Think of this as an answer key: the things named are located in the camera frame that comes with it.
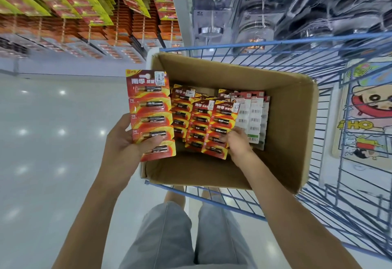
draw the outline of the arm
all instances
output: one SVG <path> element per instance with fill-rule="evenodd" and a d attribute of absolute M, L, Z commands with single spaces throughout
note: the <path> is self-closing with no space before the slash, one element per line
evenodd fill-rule
<path fill-rule="evenodd" d="M 341 242 L 281 185 L 252 151 L 241 129 L 228 133 L 227 140 L 234 163 L 249 181 L 293 269 L 361 269 Z"/>
<path fill-rule="evenodd" d="M 100 269 L 113 209 L 139 165 L 142 154 L 158 146 L 161 136 L 131 144 L 124 114 L 106 138 L 98 175 L 66 237 L 52 269 Z"/>

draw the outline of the leg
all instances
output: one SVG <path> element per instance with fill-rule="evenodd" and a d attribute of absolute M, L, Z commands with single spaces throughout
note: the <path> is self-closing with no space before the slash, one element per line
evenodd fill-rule
<path fill-rule="evenodd" d="M 144 217 L 135 242 L 120 269 L 166 269 L 194 265 L 190 228 L 184 212 L 185 197 L 168 192 L 165 202 Z"/>
<path fill-rule="evenodd" d="M 211 192 L 213 201 L 224 203 L 218 188 L 211 187 L 210 190 L 219 192 Z M 202 196 L 210 199 L 210 192 L 203 191 Z M 195 263 L 240 264 L 257 268 L 238 222 L 229 210 L 203 203 L 199 211 Z"/>

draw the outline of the person's left hand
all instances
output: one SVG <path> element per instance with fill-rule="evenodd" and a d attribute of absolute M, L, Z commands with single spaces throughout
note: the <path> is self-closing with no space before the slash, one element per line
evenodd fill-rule
<path fill-rule="evenodd" d="M 139 165 L 141 156 L 157 147 L 162 136 L 149 138 L 142 143 L 132 144 L 132 130 L 126 131 L 130 114 L 124 114 L 106 137 L 102 163 L 95 185 L 105 191 L 120 194 Z"/>

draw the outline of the hand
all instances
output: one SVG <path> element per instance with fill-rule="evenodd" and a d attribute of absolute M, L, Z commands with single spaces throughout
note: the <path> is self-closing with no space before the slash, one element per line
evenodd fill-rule
<path fill-rule="evenodd" d="M 241 162 L 246 160 L 249 154 L 255 154 L 249 145 L 247 135 L 239 127 L 234 127 L 221 140 L 228 143 L 231 159 L 239 168 Z"/>
<path fill-rule="evenodd" d="M 94 184 L 105 191 L 120 194 L 139 165 L 141 156 L 158 146 L 163 137 L 155 136 L 132 144 L 129 113 L 124 114 L 106 137 L 104 155 Z"/>

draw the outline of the floor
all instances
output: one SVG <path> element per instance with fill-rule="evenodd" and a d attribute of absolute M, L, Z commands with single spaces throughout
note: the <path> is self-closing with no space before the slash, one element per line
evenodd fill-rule
<path fill-rule="evenodd" d="M 50 268 L 98 171 L 105 135 L 128 110 L 126 85 L 0 77 L 0 98 L 0 269 Z M 103 269 L 118 267 L 143 215 L 164 195 L 132 177 L 115 207 Z M 193 235 L 200 204 L 189 202 Z M 266 222 L 235 216 L 260 268 L 290 268 Z M 392 268 L 354 254 L 365 269 Z"/>

